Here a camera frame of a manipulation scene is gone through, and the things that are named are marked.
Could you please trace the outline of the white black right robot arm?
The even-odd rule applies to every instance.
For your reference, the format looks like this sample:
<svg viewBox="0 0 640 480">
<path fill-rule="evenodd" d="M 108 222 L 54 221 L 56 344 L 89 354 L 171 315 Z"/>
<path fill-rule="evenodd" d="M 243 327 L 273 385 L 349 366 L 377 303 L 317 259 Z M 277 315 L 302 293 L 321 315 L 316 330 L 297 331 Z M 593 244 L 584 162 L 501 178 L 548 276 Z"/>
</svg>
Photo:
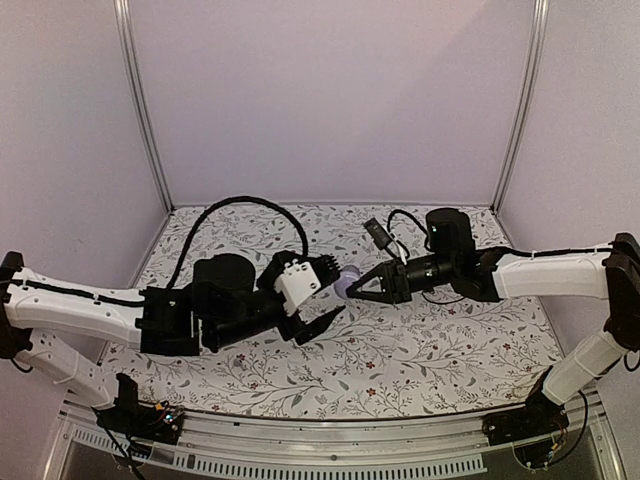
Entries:
<svg viewBox="0 0 640 480">
<path fill-rule="evenodd" d="M 427 255 L 399 256 L 353 281 L 346 297 L 399 305 L 414 294 L 449 286 L 465 300 L 500 303 L 520 298 L 592 299 L 606 304 L 602 326 L 536 379 L 522 406 L 486 415 L 490 444 L 525 440 L 564 429 L 566 403 L 639 349 L 639 242 L 621 232 L 604 244 L 521 251 L 480 248 L 461 210 L 426 215 Z"/>
</svg>

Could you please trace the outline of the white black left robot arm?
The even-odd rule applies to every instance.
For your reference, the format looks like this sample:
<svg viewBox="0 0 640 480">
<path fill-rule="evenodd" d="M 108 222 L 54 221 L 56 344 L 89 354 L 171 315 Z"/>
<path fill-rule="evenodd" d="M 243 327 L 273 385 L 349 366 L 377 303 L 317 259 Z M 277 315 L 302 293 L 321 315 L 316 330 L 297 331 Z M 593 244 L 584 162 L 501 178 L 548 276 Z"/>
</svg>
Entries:
<svg viewBox="0 0 640 480">
<path fill-rule="evenodd" d="M 168 401 L 143 404 L 127 374 L 96 365 L 67 345 L 75 333 L 164 357 L 217 352 L 265 331 L 305 344 L 338 317 L 332 309 L 304 321 L 301 306 L 339 278 L 330 255 L 277 253 L 263 272 L 225 253 L 198 260 L 182 288 L 108 290 L 48 279 L 18 252 L 1 264 L 1 355 L 50 377 L 80 396 L 98 425 L 134 438 L 175 444 L 184 410 Z"/>
</svg>

